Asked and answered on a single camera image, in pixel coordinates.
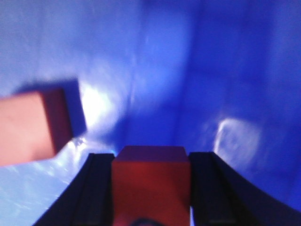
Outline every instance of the orange block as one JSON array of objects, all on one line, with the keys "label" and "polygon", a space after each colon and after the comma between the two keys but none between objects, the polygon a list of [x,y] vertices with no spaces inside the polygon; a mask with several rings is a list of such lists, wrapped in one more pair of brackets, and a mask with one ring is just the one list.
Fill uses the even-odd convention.
[{"label": "orange block", "polygon": [[0,100],[0,165],[51,158],[71,138],[63,90]]}]

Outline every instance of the blue wall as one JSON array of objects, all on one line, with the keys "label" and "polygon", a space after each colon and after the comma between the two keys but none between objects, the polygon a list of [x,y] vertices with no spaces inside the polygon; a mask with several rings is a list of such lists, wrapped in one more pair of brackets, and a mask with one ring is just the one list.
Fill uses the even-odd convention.
[{"label": "blue wall", "polygon": [[4,0],[0,95],[78,80],[87,132],[0,168],[0,224],[31,225],[88,152],[215,151],[301,211],[301,3]]}]

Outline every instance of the wooden block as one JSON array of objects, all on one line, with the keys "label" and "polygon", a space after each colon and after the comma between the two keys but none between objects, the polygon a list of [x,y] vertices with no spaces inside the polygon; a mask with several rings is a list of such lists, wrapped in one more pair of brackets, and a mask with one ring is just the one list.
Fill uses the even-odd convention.
[{"label": "wooden block", "polygon": [[190,162],[183,147],[126,146],[112,162],[114,226],[139,218],[190,225]]},{"label": "wooden block", "polygon": [[61,89],[0,100],[0,165],[55,156],[72,138]]}]

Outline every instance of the red block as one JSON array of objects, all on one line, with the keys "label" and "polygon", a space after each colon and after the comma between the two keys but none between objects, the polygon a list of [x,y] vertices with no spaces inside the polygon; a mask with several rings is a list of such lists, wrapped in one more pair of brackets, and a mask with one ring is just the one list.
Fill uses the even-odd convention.
[{"label": "red block", "polygon": [[183,147],[126,146],[112,162],[114,226],[138,218],[190,225],[190,162]]},{"label": "red block", "polygon": [[0,165],[51,158],[71,138],[63,90],[0,100]]}]

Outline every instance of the blue floor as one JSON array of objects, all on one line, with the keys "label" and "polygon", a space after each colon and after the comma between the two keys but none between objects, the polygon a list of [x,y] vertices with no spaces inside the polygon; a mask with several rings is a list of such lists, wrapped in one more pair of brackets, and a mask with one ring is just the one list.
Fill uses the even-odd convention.
[{"label": "blue floor", "polygon": [[78,80],[87,131],[52,160],[0,168],[0,225],[32,225],[89,152],[124,145],[214,151],[301,211],[300,12],[300,1],[1,1],[0,96]]}]

